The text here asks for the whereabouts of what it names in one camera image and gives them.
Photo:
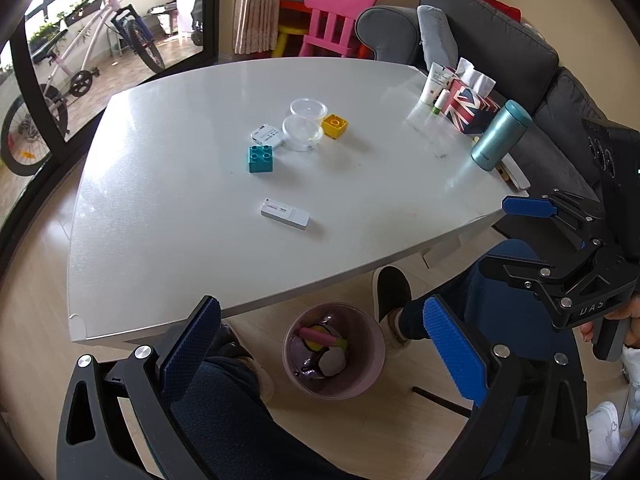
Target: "pink trash bin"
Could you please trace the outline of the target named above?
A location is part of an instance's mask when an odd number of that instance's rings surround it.
[[[332,314],[331,326],[348,342],[347,366],[334,377],[307,379],[296,369],[289,344],[300,327],[318,323]],[[323,303],[305,310],[293,322],[282,345],[282,361],[289,379],[302,391],[326,400],[344,400],[365,392],[382,372],[385,339],[369,314],[345,303]]]

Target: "curtain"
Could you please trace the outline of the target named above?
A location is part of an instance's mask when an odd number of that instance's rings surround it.
[[[279,7],[280,0],[236,0],[236,54],[250,54],[275,48],[278,39]]]

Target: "teal building block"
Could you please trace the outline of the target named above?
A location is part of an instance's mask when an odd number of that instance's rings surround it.
[[[249,148],[249,173],[268,173],[273,171],[273,153],[271,146],[252,146]]]

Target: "orange table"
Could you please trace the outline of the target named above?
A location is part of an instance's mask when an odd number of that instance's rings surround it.
[[[298,12],[311,14],[311,9],[309,9],[303,2],[299,2],[297,0],[280,0],[280,8],[297,10]],[[359,59],[369,59],[369,49],[361,43],[358,47],[358,51],[356,52],[356,57]]]

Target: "human hand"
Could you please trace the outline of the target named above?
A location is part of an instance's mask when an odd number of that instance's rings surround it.
[[[631,346],[631,348],[640,348],[640,294],[634,294],[624,305],[605,314],[604,317],[605,319],[626,319],[630,317],[631,323],[625,335],[625,345]],[[585,342],[591,342],[595,335],[593,321],[580,325],[580,332]]]

